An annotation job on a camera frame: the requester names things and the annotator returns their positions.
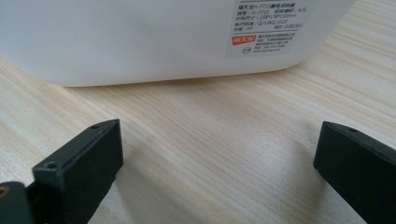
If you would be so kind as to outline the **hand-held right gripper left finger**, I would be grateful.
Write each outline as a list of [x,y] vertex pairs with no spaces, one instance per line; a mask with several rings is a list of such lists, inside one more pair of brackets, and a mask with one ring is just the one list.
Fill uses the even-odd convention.
[[34,166],[28,195],[39,224],[87,224],[123,165],[120,122],[92,125]]

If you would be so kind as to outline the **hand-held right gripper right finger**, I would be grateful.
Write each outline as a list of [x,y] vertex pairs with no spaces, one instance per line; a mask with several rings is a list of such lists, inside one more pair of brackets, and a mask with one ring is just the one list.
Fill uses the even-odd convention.
[[396,149],[325,121],[314,167],[368,224],[396,224]]

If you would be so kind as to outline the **white plastic storage box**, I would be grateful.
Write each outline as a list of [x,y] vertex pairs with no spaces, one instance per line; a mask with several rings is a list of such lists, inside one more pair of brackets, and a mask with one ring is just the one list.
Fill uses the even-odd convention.
[[0,0],[0,56],[67,87],[276,71],[356,0]]

